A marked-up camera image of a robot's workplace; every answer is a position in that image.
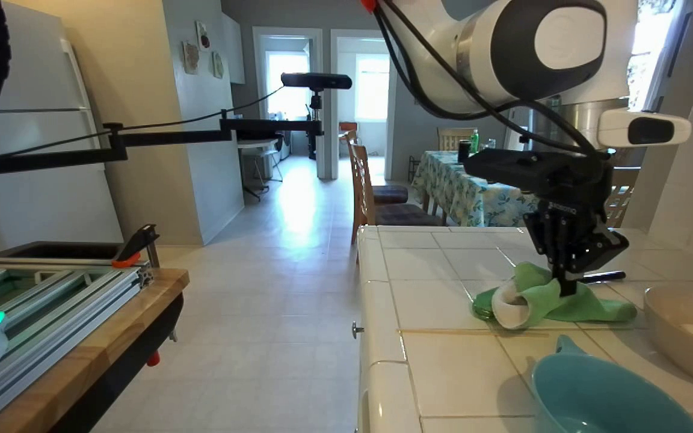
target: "refrigerator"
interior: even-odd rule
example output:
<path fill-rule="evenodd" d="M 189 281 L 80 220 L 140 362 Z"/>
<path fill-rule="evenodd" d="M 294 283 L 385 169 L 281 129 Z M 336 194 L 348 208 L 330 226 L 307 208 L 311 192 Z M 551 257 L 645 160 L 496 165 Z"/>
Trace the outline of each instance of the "refrigerator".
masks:
<path fill-rule="evenodd" d="M 4 12 L 11 60 L 0 95 L 0 153 L 95 131 L 59 20 L 9 3 Z M 82 139 L 57 149 L 93 146 L 95 139 Z M 103 163 L 0 175 L 0 249 L 30 241 L 123 241 Z"/>

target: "floor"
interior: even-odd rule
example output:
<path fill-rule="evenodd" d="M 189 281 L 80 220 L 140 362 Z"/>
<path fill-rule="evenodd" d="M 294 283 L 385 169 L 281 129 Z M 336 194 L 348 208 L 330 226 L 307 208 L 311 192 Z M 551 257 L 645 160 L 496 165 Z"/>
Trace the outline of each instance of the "floor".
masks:
<path fill-rule="evenodd" d="M 346 433 L 356 418 L 358 321 L 350 175 L 319 183 L 287 159 L 281 183 L 206 247 L 159 246 L 186 266 L 177 342 L 93 430 Z"/>

